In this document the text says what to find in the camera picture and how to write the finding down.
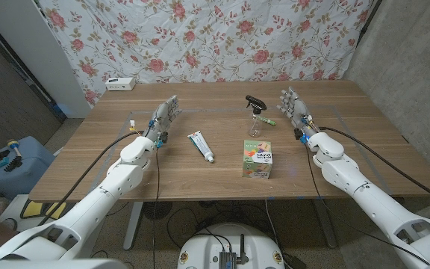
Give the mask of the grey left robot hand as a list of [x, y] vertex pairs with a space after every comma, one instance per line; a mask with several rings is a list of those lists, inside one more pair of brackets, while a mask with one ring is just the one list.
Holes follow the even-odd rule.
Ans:
[[176, 95], [171, 96], [168, 100], [161, 103], [154, 111], [143, 136], [152, 141], [156, 141], [162, 133], [168, 132], [172, 121], [180, 113], [178, 97]]

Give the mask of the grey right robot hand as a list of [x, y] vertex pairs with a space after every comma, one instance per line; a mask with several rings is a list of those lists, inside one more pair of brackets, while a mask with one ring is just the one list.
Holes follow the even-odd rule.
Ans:
[[277, 108], [290, 120], [297, 140], [308, 140], [320, 131], [307, 105], [292, 87], [281, 91], [280, 100], [281, 104]]

